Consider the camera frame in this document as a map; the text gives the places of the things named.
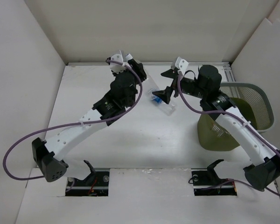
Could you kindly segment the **clear white cap bottle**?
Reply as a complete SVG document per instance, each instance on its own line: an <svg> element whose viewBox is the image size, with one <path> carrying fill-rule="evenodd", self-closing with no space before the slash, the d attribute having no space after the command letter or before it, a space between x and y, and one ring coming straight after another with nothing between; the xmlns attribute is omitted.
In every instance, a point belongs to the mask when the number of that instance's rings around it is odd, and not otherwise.
<svg viewBox="0 0 280 224"><path fill-rule="evenodd" d="M133 59L133 56L131 54L127 54L126 55L126 61L128 62L129 60ZM148 74L148 72L145 70L146 74L147 74L147 79L145 81L142 82L142 86L143 86L143 91L146 95L147 91L152 89L152 88L157 88L159 89L158 85L155 83L155 81L152 79L152 77Z"/></svg>

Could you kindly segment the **blue label bottle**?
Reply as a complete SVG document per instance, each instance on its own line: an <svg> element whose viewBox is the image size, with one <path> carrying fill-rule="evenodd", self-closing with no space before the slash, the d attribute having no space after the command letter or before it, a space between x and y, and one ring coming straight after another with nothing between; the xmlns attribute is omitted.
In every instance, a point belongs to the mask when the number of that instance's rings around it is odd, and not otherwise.
<svg viewBox="0 0 280 224"><path fill-rule="evenodd" d="M175 110L176 110L175 104L172 104L172 103L166 104L162 99L155 96L153 94L153 92L158 91L158 90L159 89L157 89L157 88L152 88L152 89L148 90L146 93L146 97L155 107L157 107L163 113L165 113L168 116L172 115L173 112L175 112Z"/></svg>

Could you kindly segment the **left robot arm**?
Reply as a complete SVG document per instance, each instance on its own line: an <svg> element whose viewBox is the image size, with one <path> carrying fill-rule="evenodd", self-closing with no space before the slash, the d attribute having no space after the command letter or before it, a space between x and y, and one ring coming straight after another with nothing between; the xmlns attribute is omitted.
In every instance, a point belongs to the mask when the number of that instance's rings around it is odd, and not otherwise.
<svg viewBox="0 0 280 224"><path fill-rule="evenodd" d="M78 125L67 127L57 135L32 141L33 159L47 182L65 175L66 154L95 132L110 126L127 113L136 103L136 86L146 80L147 74L140 61L128 60L121 65L110 64L115 77L110 90L80 118Z"/></svg>

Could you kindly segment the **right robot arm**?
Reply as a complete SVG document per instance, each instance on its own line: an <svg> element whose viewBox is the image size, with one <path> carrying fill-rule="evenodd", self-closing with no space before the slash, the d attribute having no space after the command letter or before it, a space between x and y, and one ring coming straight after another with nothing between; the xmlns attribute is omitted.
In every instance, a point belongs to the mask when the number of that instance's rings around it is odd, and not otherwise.
<svg viewBox="0 0 280 224"><path fill-rule="evenodd" d="M244 168L245 178L250 185L263 191L270 183L280 177L280 150L265 140L241 114L234 101L220 91L222 76L212 65L203 65L198 76L186 78L184 66L173 66L161 73L172 79L164 90L154 91L153 95L166 104L171 97L184 95L200 98L200 114L208 114L221 127L227 130L250 157L252 164Z"/></svg>

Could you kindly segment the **green mesh waste bin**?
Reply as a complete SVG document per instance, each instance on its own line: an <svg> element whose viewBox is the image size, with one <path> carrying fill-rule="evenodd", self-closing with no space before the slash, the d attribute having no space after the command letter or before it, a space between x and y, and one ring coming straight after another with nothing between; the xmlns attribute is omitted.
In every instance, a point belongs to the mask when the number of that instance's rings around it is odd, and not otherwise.
<svg viewBox="0 0 280 224"><path fill-rule="evenodd" d="M221 92L228 95L239 108L244 118L259 133L264 133L274 124L274 115L264 91L253 84L221 83ZM207 114L200 115L197 123L200 145L209 151L231 151L239 143Z"/></svg>

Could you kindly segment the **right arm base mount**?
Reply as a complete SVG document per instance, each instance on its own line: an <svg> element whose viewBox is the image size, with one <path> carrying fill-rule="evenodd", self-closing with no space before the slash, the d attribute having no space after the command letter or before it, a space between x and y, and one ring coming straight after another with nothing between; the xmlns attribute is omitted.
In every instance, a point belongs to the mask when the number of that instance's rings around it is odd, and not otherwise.
<svg viewBox="0 0 280 224"><path fill-rule="evenodd" d="M193 186L194 196L237 196L234 182L220 178L215 172L215 167L223 162L219 159L206 168L194 168L188 184Z"/></svg>

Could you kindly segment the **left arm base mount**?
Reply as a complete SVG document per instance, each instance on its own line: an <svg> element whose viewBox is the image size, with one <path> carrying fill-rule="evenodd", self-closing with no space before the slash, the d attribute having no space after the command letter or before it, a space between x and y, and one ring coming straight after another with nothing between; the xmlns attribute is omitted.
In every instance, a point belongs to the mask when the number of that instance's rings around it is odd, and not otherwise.
<svg viewBox="0 0 280 224"><path fill-rule="evenodd" d="M65 196L108 196L110 169L94 168L87 160L84 163L88 167L88 175L82 180L68 177Z"/></svg>

